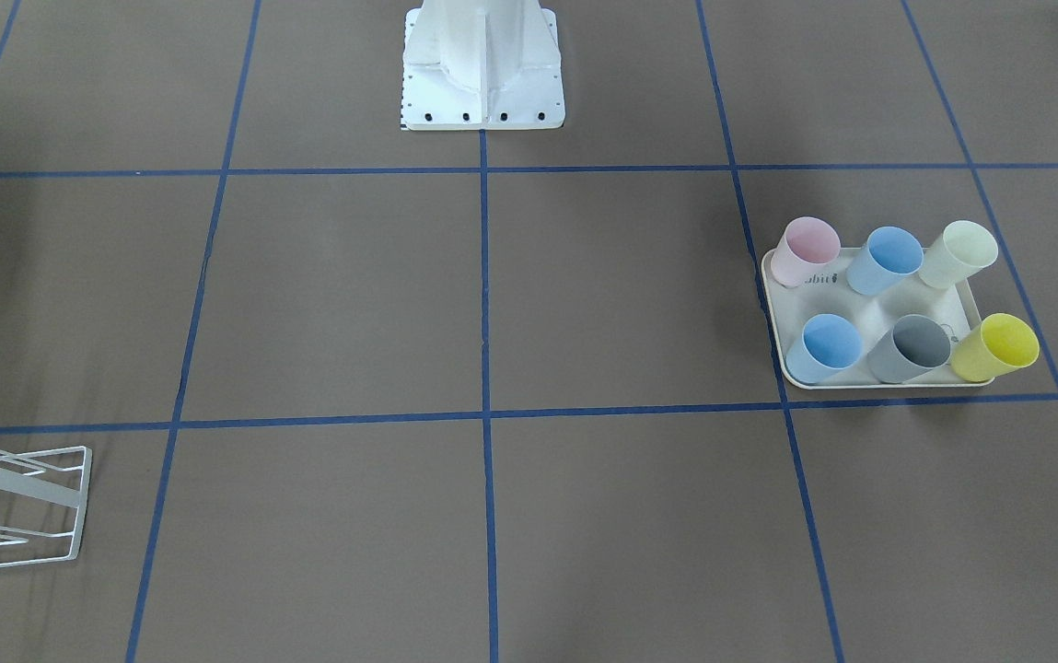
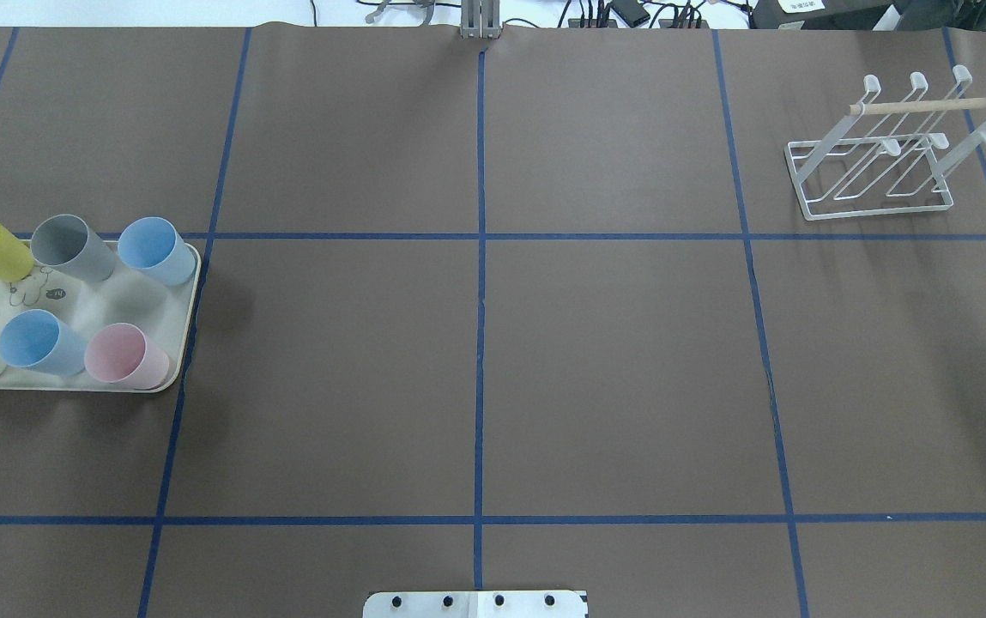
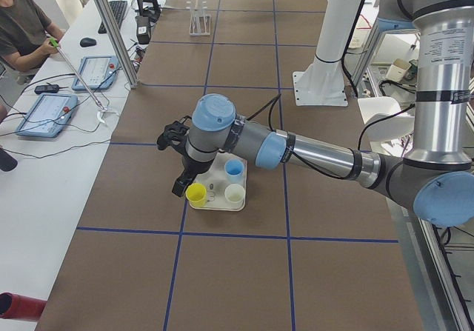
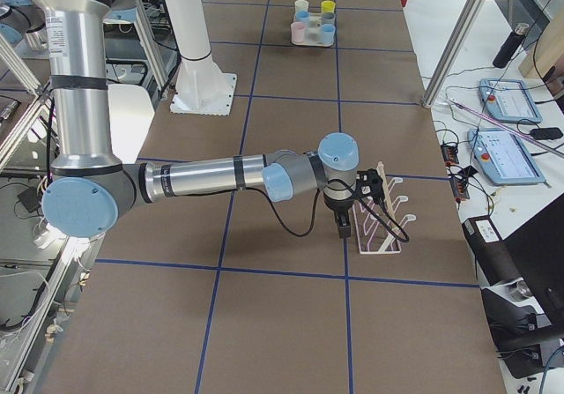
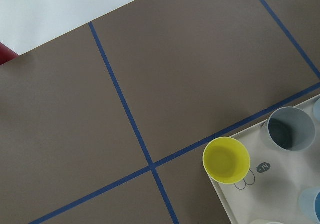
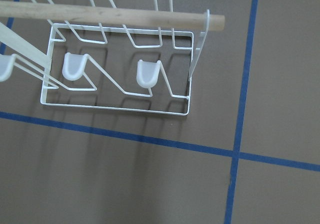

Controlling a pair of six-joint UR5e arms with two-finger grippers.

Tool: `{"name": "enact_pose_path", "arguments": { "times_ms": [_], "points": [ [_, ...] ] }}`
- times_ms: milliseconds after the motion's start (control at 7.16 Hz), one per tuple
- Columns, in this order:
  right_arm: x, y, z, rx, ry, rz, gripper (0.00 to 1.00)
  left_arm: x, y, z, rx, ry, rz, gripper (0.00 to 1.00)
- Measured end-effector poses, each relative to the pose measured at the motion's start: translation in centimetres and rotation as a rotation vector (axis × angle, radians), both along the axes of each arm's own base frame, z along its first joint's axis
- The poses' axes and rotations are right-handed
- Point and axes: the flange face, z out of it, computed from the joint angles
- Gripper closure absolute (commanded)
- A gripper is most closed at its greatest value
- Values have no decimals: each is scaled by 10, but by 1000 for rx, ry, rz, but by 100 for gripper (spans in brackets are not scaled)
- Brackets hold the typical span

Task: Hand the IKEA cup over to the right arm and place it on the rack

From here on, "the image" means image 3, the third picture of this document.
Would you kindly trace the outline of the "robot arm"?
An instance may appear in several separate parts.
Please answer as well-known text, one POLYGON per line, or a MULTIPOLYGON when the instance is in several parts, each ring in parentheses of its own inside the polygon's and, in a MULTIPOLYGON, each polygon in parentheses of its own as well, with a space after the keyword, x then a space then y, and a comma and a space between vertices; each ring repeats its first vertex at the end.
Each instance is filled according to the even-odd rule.
POLYGON ((240 116, 226 96, 208 94, 198 101, 190 127, 179 125, 158 139, 160 149, 172 146, 182 157, 173 193, 182 196, 223 150, 268 170, 290 162, 357 181, 441 227, 469 221, 472 161, 459 136, 471 98, 473 0, 380 0, 378 20, 385 28, 420 32, 413 146, 404 157, 272 130, 240 116))

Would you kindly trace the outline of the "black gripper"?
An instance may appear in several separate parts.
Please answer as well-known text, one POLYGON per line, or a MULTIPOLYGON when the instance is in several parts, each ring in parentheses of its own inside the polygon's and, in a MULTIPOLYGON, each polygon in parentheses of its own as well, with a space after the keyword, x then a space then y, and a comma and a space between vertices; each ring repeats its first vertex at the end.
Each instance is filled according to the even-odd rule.
POLYGON ((186 153, 182 156, 181 161, 184 171, 175 180, 172 188, 172 193, 178 197, 184 195, 187 186, 192 184, 199 174, 206 173, 210 169, 214 159, 210 161, 196 161, 186 153))

